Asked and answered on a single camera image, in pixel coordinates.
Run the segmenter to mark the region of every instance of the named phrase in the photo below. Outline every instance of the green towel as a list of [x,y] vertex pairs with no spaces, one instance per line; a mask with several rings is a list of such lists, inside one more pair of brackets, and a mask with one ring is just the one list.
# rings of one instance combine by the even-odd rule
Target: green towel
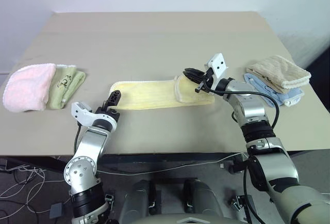
[[62,109],[73,93],[85,80],[85,73],[77,71],[73,65],[57,65],[55,75],[49,88],[49,109]]

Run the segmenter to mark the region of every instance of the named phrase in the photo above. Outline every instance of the beige tabletop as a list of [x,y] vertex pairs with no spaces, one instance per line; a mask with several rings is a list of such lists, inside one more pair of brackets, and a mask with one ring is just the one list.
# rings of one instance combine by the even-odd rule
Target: beige tabletop
[[[173,79],[187,67],[204,70],[218,52],[227,76],[238,80],[247,65],[265,57],[292,60],[254,12],[54,14],[13,71],[37,63],[74,64],[86,72],[86,81],[61,110],[11,113],[1,105],[0,155],[70,155],[77,131],[72,102],[96,110],[114,82]],[[310,85],[303,90],[299,104],[280,107],[274,131],[287,150],[328,149],[330,115]],[[245,151],[231,113],[221,97],[205,106],[121,111],[106,152]],[[267,107],[267,114],[272,122],[274,109]]]

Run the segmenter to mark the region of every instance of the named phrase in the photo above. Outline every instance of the towel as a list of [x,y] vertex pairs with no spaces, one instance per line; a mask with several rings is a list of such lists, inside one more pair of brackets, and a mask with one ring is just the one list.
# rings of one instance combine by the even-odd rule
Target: towel
[[56,71],[53,63],[23,67],[14,72],[4,91],[4,107],[11,112],[44,110]]
[[255,74],[266,85],[279,93],[307,85],[310,73],[285,58],[274,55],[246,68],[248,73]]
[[[278,93],[274,91],[272,88],[267,86],[263,81],[261,81],[256,75],[253,75],[251,73],[246,73],[244,74],[244,79],[247,83],[250,83],[252,86],[254,86],[257,91],[261,93],[265,93],[269,96],[271,96],[275,101],[277,102],[278,105],[285,105],[285,106],[292,106],[297,104],[301,97],[305,94],[302,89],[300,88],[293,88],[289,90],[287,93]],[[275,107],[273,102],[270,101],[268,98],[265,98],[261,96],[266,103],[271,106]]]
[[110,88],[111,94],[120,90],[121,98],[113,109],[142,110],[156,108],[184,107],[211,104],[214,96],[201,91],[195,92],[197,85],[185,76],[169,81],[121,81]]
[[49,90],[49,109],[62,109],[85,80],[85,73],[75,65],[57,65]]

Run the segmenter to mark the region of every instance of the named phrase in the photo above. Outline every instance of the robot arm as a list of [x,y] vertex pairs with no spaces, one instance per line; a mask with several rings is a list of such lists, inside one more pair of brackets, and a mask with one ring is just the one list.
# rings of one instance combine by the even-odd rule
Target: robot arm
[[72,116],[78,125],[87,127],[64,171],[64,179],[71,186],[72,224],[106,223],[108,220],[110,209],[101,179],[96,174],[97,161],[103,155],[111,133],[116,130],[120,114],[109,107],[117,105],[120,97],[120,92],[114,91],[95,113],[85,103],[72,104]]
[[247,83],[223,77],[226,65],[222,54],[216,54],[207,64],[206,73],[186,69],[184,75],[199,84],[200,90],[223,96],[234,109],[245,141],[251,181],[259,191],[266,191],[275,203],[285,223],[329,223],[330,203],[313,188],[299,184],[298,172],[269,124],[263,103]]

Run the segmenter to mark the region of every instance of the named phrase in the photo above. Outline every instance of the folded towel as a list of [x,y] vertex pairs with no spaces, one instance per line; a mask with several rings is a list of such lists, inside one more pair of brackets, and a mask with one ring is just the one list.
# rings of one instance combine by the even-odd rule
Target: folded towel
[[44,110],[56,70],[52,63],[30,65],[14,72],[4,91],[4,107],[12,112]]
[[280,93],[286,93],[285,89],[307,85],[311,77],[309,72],[279,55],[248,66],[246,71],[257,75],[265,84]]
[[[269,96],[271,96],[275,101],[278,103],[278,105],[286,105],[286,106],[292,106],[297,104],[301,97],[305,94],[303,90],[300,88],[293,88],[289,90],[287,93],[278,93],[274,91],[272,88],[267,86],[263,81],[261,81],[256,75],[253,75],[251,73],[244,74],[244,79],[247,83],[250,83],[252,86],[254,86],[257,91],[261,93],[265,93]],[[271,106],[275,107],[273,102],[270,101],[268,98],[262,97],[266,103]]]
[[47,107],[62,109],[77,88],[84,82],[85,73],[77,71],[75,65],[57,65],[49,90]]

